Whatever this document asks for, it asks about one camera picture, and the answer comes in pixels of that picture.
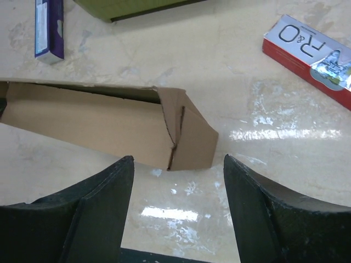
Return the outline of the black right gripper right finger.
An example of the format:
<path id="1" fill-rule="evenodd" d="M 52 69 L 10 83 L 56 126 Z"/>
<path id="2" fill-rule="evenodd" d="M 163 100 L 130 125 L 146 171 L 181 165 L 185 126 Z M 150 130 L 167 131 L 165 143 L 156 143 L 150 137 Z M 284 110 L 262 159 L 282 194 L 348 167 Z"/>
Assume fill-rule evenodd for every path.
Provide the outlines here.
<path id="1" fill-rule="evenodd" d="M 223 173 L 241 262 L 350 262 L 350 207 L 291 190 L 230 155 Z"/>

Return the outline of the brown cardboard box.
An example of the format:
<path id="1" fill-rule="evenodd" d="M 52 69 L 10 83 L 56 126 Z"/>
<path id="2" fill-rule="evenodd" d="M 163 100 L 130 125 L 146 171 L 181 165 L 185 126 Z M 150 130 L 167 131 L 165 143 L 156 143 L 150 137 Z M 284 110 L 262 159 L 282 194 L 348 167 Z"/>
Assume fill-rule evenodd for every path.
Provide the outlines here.
<path id="1" fill-rule="evenodd" d="M 1 122 L 170 171 L 210 168 L 218 141 L 178 88 L 1 81 Z"/>

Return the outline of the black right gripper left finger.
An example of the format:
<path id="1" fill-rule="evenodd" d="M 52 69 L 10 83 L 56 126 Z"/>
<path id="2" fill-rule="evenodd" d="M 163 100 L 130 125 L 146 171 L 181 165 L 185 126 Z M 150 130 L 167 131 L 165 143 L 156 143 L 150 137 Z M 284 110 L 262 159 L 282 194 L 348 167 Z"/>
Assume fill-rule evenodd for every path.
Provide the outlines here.
<path id="1" fill-rule="evenodd" d="M 118 262 L 133 179 L 125 156 L 32 203 L 1 206 L 1 262 Z"/>

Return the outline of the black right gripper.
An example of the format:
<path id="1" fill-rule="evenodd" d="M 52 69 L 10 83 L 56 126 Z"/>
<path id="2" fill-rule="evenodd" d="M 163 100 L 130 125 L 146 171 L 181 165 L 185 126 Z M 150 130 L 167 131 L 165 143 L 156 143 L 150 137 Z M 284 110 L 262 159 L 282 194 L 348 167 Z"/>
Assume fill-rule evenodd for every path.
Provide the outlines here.
<path id="1" fill-rule="evenodd" d="M 167 256 L 162 254 L 155 254 L 146 251 L 138 251 L 133 249 L 122 248 L 119 262 L 121 263 L 138 263 L 138 262 L 162 262 L 162 263 L 181 263 L 185 262 L 185 259 Z"/>

